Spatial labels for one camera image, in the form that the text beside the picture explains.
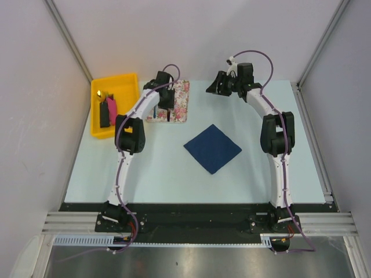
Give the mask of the floral pattern tray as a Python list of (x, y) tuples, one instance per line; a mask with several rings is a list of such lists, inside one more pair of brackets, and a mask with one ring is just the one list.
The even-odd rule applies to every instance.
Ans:
[(170, 122), (167, 121), (167, 109), (157, 106), (157, 117), (153, 118), (154, 109), (148, 114), (148, 123), (185, 123), (188, 115), (188, 101), (190, 95), (190, 81), (180, 80), (174, 85), (174, 108), (171, 109)]

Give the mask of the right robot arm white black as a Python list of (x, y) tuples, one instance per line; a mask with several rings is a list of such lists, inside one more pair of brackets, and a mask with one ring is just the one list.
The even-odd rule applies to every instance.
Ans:
[(271, 200), (267, 225), (273, 232), (300, 231), (299, 219), (293, 212), (289, 185), (289, 160), (295, 145), (294, 115), (280, 111), (254, 81), (253, 64), (227, 60), (227, 71), (219, 71), (206, 89), (207, 93), (238, 97), (249, 104), (262, 119), (260, 146), (270, 165)]

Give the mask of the dark blue paper napkin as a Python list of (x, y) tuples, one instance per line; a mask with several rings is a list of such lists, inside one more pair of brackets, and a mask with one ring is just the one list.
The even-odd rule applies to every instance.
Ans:
[(183, 147), (210, 174), (215, 174), (242, 149), (218, 127), (210, 125)]

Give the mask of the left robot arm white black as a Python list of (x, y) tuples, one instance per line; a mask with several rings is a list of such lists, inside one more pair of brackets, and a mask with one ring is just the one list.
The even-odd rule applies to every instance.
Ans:
[(135, 156), (146, 144), (144, 119), (155, 108), (174, 107), (173, 85), (179, 80), (164, 69), (158, 71), (155, 79), (147, 82), (136, 103), (125, 114), (115, 117), (114, 144), (118, 151), (118, 166), (114, 185), (97, 216), (96, 232), (121, 232), (128, 226), (138, 230), (138, 219), (128, 207), (132, 197), (129, 192), (130, 171)]

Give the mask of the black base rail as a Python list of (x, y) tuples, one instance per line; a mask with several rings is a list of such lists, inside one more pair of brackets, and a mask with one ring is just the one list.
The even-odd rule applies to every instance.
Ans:
[(334, 214), (337, 206), (294, 204), (295, 219), (269, 204), (139, 204), (129, 212), (107, 203), (63, 203), (64, 213), (92, 213), (92, 230), (120, 236), (127, 242), (137, 232), (136, 243), (148, 244), (243, 244), (256, 243), (261, 234), (298, 234), (304, 217)]

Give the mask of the aluminium frame rail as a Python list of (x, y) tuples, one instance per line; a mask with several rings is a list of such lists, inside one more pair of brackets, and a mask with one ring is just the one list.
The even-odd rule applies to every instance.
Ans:
[[(49, 212), (42, 228), (44, 235), (92, 235), (98, 212)], [(356, 236), (351, 213), (298, 213), (307, 236)]]

